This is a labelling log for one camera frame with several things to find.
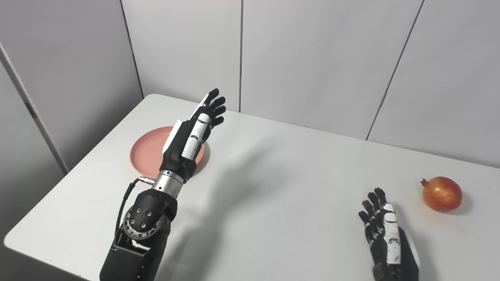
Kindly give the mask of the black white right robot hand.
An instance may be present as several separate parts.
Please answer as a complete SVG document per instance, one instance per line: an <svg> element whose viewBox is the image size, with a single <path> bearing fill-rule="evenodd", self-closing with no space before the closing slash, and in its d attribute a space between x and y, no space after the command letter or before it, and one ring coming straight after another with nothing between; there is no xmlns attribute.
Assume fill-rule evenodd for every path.
<svg viewBox="0 0 500 281"><path fill-rule="evenodd" d="M410 235L398 225L395 209L376 187L362 202L358 215L373 258L375 281L418 281L420 260Z"/></svg>

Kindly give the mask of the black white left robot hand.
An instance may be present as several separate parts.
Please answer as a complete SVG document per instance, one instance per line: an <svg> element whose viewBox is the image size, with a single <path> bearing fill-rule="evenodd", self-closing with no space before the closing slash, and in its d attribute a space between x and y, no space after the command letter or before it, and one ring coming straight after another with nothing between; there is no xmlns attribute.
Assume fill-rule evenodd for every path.
<svg viewBox="0 0 500 281"><path fill-rule="evenodd" d="M202 99L189 119L177 120L162 150L161 171L176 174L182 183L189 181L195 173L195 159L201 146L213 128L224 121L225 102L226 98L215 88Z"/></svg>

